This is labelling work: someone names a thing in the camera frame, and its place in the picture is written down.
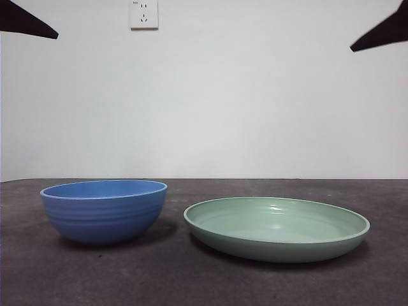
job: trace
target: shallow dish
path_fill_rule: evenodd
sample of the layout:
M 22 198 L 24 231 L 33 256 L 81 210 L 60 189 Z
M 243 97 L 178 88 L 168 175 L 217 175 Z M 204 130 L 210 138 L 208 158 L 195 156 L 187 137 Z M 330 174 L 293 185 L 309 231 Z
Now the shallow dish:
M 370 223 L 333 205 L 286 198 L 224 198 L 184 211 L 193 235 L 231 255 L 277 263 L 341 256 L 357 247 Z
M 40 192 L 60 234 L 83 244 L 113 244 L 145 231 L 163 207 L 167 185 L 150 180 L 96 180 Z

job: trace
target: black object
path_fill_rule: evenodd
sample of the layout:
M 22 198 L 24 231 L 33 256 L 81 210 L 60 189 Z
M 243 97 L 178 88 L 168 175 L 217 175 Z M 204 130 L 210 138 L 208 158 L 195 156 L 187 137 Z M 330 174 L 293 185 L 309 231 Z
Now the black object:
M 394 14 L 362 36 L 350 48 L 355 52 L 406 40 L 408 40 L 408 0 L 403 0 Z
M 0 31 L 57 39 L 58 33 L 10 0 L 0 0 Z

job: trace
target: green plate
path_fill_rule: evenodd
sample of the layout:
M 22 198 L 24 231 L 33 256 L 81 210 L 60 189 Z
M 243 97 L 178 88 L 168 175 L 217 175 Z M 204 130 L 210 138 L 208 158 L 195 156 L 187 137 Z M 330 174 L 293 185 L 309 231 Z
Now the green plate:
M 193 235 L 218 251 L 277 263 L 335 258 L 357 247 L 370 223 L 333 205 L 286 198 L 224 198 L 184 211 Z

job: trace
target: electrical outlet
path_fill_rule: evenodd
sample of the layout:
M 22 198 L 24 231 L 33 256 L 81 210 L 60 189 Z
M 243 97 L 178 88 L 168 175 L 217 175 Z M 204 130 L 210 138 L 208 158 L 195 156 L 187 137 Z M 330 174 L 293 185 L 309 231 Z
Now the electrical outlet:
M 158 29 L 159 7 L 157 0 L 132 0 L 130 2 L 130 28 Z

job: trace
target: dark gray surface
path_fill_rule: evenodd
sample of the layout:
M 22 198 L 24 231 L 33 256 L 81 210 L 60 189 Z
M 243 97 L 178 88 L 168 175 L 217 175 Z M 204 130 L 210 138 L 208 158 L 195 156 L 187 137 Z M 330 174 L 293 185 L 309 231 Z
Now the dark gray surface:
M 114 247 L 84 247 L 47 221 L 40 189 L 80 180 L 1 184 L 4 306 L 408 305 L 408 180 L 160 180 L 158 221 Z M 371 222 L 353 252 L 320 263 L 271 264 L 225 255 L 194 239 L 182 213 L 226 196 L 322 201 Z

